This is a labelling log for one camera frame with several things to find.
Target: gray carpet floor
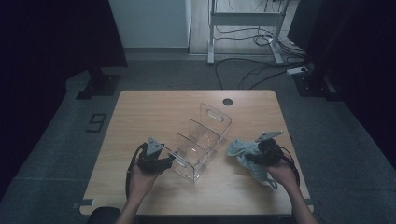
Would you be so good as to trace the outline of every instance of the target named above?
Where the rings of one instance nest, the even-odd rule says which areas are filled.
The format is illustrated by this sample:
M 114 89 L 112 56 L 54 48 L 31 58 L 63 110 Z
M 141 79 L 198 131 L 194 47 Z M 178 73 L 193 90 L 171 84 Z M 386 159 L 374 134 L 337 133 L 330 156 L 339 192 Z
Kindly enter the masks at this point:
M 114 96 L 76 100 L 89 75 L 70 78 L 61 106 L 0 204 L 0 223 L 86 223 L 78 203 L 120 92 L 219 89 L 214 66 L 205 59 L 168 58 L 134 59 L 128 61 L 129 68 L 105 68 L 105 74 L 121 75 Z M 242 76 L 257 67 L 244 61 L 221 64 L 224 89 L 238 89 Z M 249 77 L 245 87 L 276 71 Z M 396 223 L 396 172 L 343 102 L 300 97 L 286 74 L 255 89 L 277 95 L 320 223 Z M 102 113 L 107 114 L 102 131 L 87 133 L 92 114 Z M 258 217 L 218 220 L 236 222 L 262 223 Z

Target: black object on floor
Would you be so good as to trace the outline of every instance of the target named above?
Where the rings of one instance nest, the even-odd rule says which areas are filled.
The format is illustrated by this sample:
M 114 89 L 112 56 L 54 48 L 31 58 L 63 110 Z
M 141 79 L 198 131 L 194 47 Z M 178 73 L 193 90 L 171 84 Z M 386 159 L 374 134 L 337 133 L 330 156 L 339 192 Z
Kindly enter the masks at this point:
M 120 216 L 120 209 L 115 207 L 98 207 L 96 208 L 87 224 L 113 224 Z
M 92 96 L 112 96 L 119 84 L 119 75 L 104 75 L 103 81 L 98 82 L 91 78 L 85 87 L 76 97 L 77 100 L 89 100 Z
M 309 75 L 294 75 L 293 79 L 296 84 L 300 96 L 314 96 L 324 97 L 325 90 L 322 86 L 310 86 L 311 76 Z

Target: clear plastic container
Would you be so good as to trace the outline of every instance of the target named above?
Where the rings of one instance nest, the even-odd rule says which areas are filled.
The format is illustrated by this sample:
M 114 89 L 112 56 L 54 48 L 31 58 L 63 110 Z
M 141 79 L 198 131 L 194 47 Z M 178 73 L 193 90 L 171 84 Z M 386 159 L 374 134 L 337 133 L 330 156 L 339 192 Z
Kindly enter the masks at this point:
M 226 139 L 231 118 L 210 105 L 201 104 L 200 121 L 189 120 L 189 133 L 176 134 L 176 148 L 165 148 L 165 154 L 175 156 L 172 168 L 195 183 Z

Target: white wall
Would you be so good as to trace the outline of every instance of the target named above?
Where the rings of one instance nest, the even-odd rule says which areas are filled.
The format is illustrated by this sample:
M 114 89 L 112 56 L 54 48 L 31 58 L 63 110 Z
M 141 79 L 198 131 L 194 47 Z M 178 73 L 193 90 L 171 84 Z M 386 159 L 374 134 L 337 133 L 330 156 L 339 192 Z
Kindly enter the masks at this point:
M 187 48 L 190 0 L 109 0 L 125 48 Z

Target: wire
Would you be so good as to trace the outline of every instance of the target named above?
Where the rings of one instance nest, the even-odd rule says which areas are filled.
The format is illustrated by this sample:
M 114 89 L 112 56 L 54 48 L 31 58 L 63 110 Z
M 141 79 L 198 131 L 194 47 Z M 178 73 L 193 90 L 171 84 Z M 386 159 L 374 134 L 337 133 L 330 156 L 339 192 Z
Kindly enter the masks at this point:
M 273 12 L 275 12 L 275 10 L 274 10 L 274 1 L 271 3 L 271 8 L 273 9 Z
M 267 2 L 265 3 L 264 12 L 266 12 L 266 11 L 267 11 L 267 6 L 268 6 L 268 0 L 267 0 Z
M 302 51 L 302 52 L 304 52 L 304 50 L 303 49 L 295 49 L 295 48 L 292 48 L 292 47 L 289 47 L 289 46 L 286 46 L 284 43 L 281 43 L 285 48 L 287 48 L 287 49 L 291 49 L 291 50 L 297 50 L 297 51 Z
M 280 147 L 280 148 L 285 149 L 285 150 L 288 152 L 289 156 L 291 157 L 291 161 L 294 163 L 294 159 L 293 159 L 293 157 L 291 156 L 291 154 L 290 154 L 290 152 L 288 151 L 288 149 L 285 148 L 285 147 Z
M 297 57 L 300 57 L 300 58 L 305 58 L 306 57 L 306 54 L 302 50 L 290 48 L 290 47 L 286 46 L 284 43 L 282 43 L 281 41 L 278 41 L 277 43 L 281 47 L 281 50 L 284 53 L 286 53 L 286 54 L 294 55 L 294 56 L 297 56 Z
M 221 30 L 219 30 L 218 26 L 216 26 L 216 29 L 218 30 L 219 33 L 222 33 L 222 34 L 228 34 L 228 33 L 234 33 L 234 32 L 246 31 L 246 30 L 257 30 L 257 29 L 260 29 L 261 31 L 269 33 L 269 31 L 261 29 L 260 26 L 259 26 L 259 28 L 250 27 L 250 28 L 243 28 L 243 29 L 237 29 L 237 30 L 231 30 L 231 31 L 221 31 Z
M 297 182 L 297 185 L 298 185 L 298 187 L 300 187 L 300 174 L 299 174 L 299 172 L 298 172 L 298 170 L 297 170 L 297 167 L 295 166 L 295 164 L 294 164 L 294 159 L 293 159 L 293 157 L 290 155 L 290 153 L 289 153 L 289 151 L 288 151 L 288 153 L 289 153 L 289 155 L 290 155 L 290 158 L 291 158 L 291 160 L 289 159 L 289 158 L 287 158 L 287 157 L 285 157 L 285 155 L 283 154 L 283 152 L 282 152 L 282 155 L 280 155 L 279 153 L 277 153 L 275 150 L 273 150 L 273 149 L 271 149 L 271 151 L 274 153 L 274 154 L 276 154 L 278 157 L 280 157 L 282 160 L 284 160 L 285 162 L 287 162 L 288 163 L 288 165 L 290 166 L 290 169 L 294 172 L 294 176 L 296 177 L 296 182 Z
M 210 29 L 210 2 L 207 0 L 207 26 Z
M 257 8 L 259 8 L 259 6 L 261 6 L 261 5 L 262 5 L 262 0 L 260 1 L 259 5 L 256 7 L 256 9 L 254 9 L 254 12 L 256 12 Z
M 233 8 L 231 7 L 231 2 L 230 2 L 230 0 L 228 0 L 228 6 L 229 6 L 230 9 L 233 11 Z
M 282 6 L 282 1 L 279 1 L 279 8 L 277 9 L 277 12 L 280 12 L 280 6 Z
M 285 73 L 285 72 L 286 72 L 286 70 L 281 71 L 281 72 L 276 73 L 276 74 L 273 74 L 273 75 L 271 75 L 271 76 L 269 76 L 269 77 L 266 77 L 266 78 L 264 78 L 263 80 L 261 80 L 261 81 L 255 83 L 253 86 L 251 86 L 251 87 L 249 88 L 249 90 L 252 90 L 253 88 L 255 88 L 256 86 L 258 86 L 259 84 L 263 83 L 264 81 L 266 81 L 266 80 L 268 80 L 268 79 L 270 79 L 270 78 L 273 78 L 273 77 L 277 77 L 277 76 L 279 76 L 279 75 L 282 75 L 282 74 Z
M 286 58 L 286 62 L 288 63 L 288 64 L 290 64 L 290 62 L 289 62 L 289 58 L 298 58 L 298 59 L 302 59 L 302 57 L 299 57 L 299 56 L 291 56 L 291 57 L 287 57 Z
M 136 165 L 136 156 L 137 153 L 139 153 L 140 149 L 143 149 L 144 147 L 145 144 L 142 144 L 136 149 L 134 155 L 132 156 L 131 164 L 129 165 L 128 170 L 126 171 L 125 193 L 127 199 L 129 198 L 129 184 L 131 182 L 132 169 L 134 169 L 134 166 Z
M 305 60 L 303 60 L 303 61 L 301 61 L 301 62 L 290 63 L 290 64 L 283 64 L 283 65 L 278 65 L 278 64 L 275 64 L 275 63 L 265 63 L 265 62 L 260 62 L 260 61 L 251 60 L 251 59 L 244 59 L 244 58 L 227 58 L 227 59 L 223 59 L 223 60 L 221 60 L 221 61 L 219 61 L 219 62 L 217 62 L 217 63 L 215 64 L 215 75 L 216 75 L 216 78 L 217 78 L 217 80 L 218 80 L 218 82 L 219 82 L 219 85 L 220 85 L 220 87 L 221 87 L 222 90 L 224 90 L 224 87 L 223 87 L 222 82 L 221 82 L 221 79 L 220 79 L 220 77 L 219 77 L 219 66 L 220 66 L 222 63 L 225 63 L 225 62 L 230 61 L 230 60 L 247 61 L 247 62 L 253 62 L 253 63 L 258 63 L 258 64 L 263 65 L 262 67 L 255 68 L 255 69 L 249 71 L 247 74 L 245 74 L 245 75 L 242 77 L 242 79 L 239 81 L 239 83 L 238 83 L 238 89 L 244 89 L 243 86 L 244 86 L 244 83 L 245 83 L 245 80 L 246 80 L 247 77 L 249 77 L 249 76 L 251 76 L 251 75 L 258 75 L 259 73 L 261 73 L 262 71 L 264 71 L 264 70 L 266 70 L 266 69 L 268 69 L 268 68 L 289 68 L 289 67 L 291 67 L 291 66 L 296 66 L 296 67 L 297 67 L 297 66 L 302 66 L 302 65 L 308 63 L 308 60 L 307 60 L 307 59 L 305 59 Z M 271 76 L 269 76 L 269 77 L 266 77 L 266 78 L 264 78 L 263 80 L 261 80 L 261 81 L 255 83 L 254 85 L 252 85 L 252 86 L 249 88 L 249 90 L 255 88 L 257 85 L 263 83 L 265 80 L 268 80 L 268 79 L 270 79 L 270 78 L 272 78 L 272 77 L 276 77 L 276 76 L 281 75 L 281 74 L 283 74 L 283 73 L 285 73 L 285 72 L 286 72 L 286 70 L 284 70 L 284 71 L 282 71 L 282 72 L 279 72 L 279 73 L 276 73 L 276 74 L 273 74 L 273 75 L 271 75 Z
M 222 38 L 215 38 L 213 37 L 214 40 L 248 40 L 248 39 L 253 39 L 256 36 L 251 36 L 251 37 L 245 37 L 245 38 L 230 38 L 230 37 L 222 37 Z

